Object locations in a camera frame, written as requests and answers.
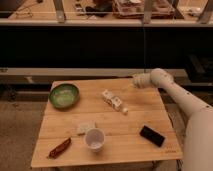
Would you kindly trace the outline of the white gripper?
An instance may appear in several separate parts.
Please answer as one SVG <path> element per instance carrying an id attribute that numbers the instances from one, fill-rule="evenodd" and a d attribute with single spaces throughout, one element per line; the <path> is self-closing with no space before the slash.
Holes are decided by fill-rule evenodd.
<path id="1" fill-rule="evenodd" d="M 133 84 L 137 88 L 145 88 L 145 87 L 150 87 L 152 85 L 150 75 L 147 73 L 142 73 L 142 74 L 135 74 L 133 76 Z M 129 84 L 125 87 L 123 87 L 121 90 L 122 91 L 128 91 L 134 88 L 133 84 Z"/>

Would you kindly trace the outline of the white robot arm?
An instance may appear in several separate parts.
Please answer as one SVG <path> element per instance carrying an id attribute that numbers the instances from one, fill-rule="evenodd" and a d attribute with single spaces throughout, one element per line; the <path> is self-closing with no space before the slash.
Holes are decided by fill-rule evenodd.
<path id="1" fill-rule="evenodd" d="M 161 68 L 134 74 L 132 83 L 137 88 L 162 88 L 187 115 L 182 171 L 213 171 L 213 106 L 182 88 Z"/>

